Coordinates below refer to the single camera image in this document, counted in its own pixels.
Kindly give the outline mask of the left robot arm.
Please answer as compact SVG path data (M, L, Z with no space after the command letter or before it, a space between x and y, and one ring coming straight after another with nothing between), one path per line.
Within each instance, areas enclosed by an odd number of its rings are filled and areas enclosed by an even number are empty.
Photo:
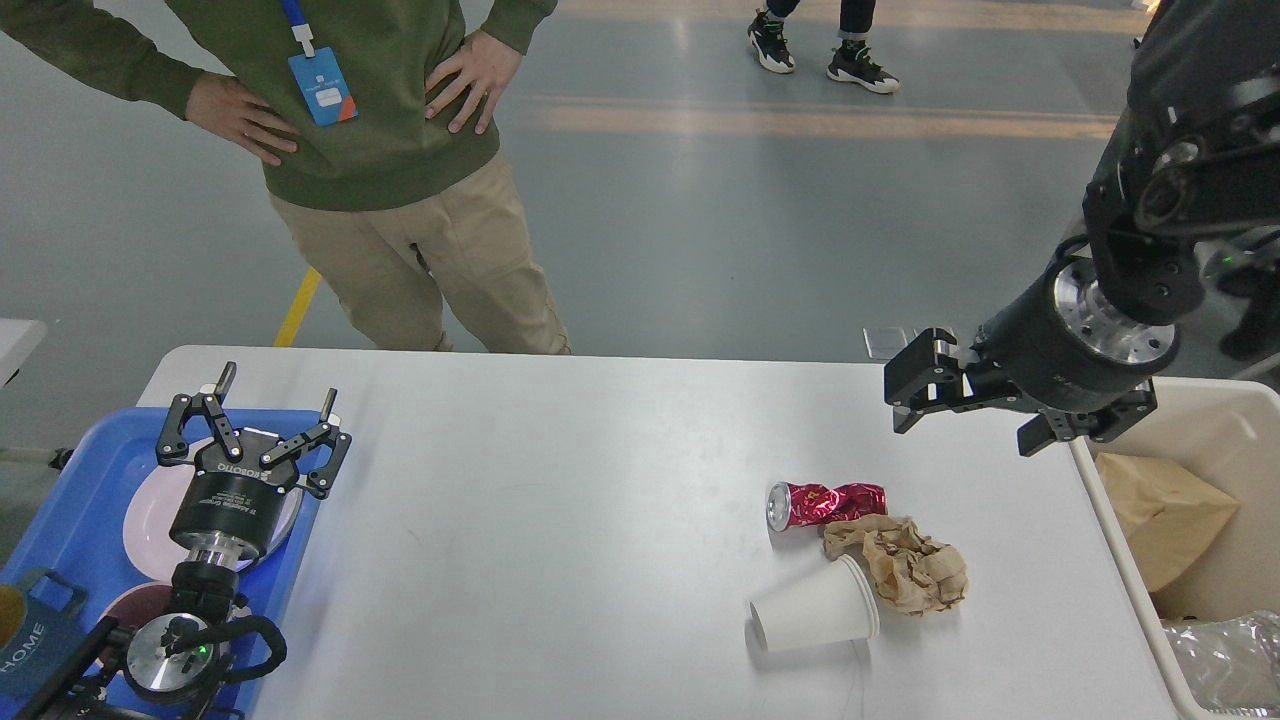
M223 406L236 378L228 363L211 389L177 395L155 443L160 468L191 468L192 478L168 534L183 548L161 612L146 623L99 620L18 711L20 719L134 719L108 701L122 676L154 706L180 706L182 717L216 710L224 689L266 676L287 656L276 624L239 615L241 570L284 543L278 527L292 498L325 500L351 445L329 389L308 428L284 437L236 427Z

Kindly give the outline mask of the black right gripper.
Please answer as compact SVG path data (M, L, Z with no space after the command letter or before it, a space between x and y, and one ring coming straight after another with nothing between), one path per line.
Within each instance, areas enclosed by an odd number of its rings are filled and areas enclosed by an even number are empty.
M975 347L960 347L941 328L923 331L884 365L884 402L893 432L904 434L932 413L1029 413L1027 395L1047 406L1018 429L1018 451L1030 457L1078 437L1107 443L1123 436L1156 410L1148 378L1179 348L1175 325L1123 315L1093 261L1068 258L984 322Z

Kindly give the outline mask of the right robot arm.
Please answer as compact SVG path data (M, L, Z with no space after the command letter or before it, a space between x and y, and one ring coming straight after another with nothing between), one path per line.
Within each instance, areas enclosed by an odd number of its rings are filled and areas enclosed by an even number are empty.
M1277 224L1277 4L1164 1L1082 205L1084 228L961 352L929 328L888 361L902 434L932 413L1027 413L1023 456L1115 439L1156 410L1178 319L1204 296L1194 247Z

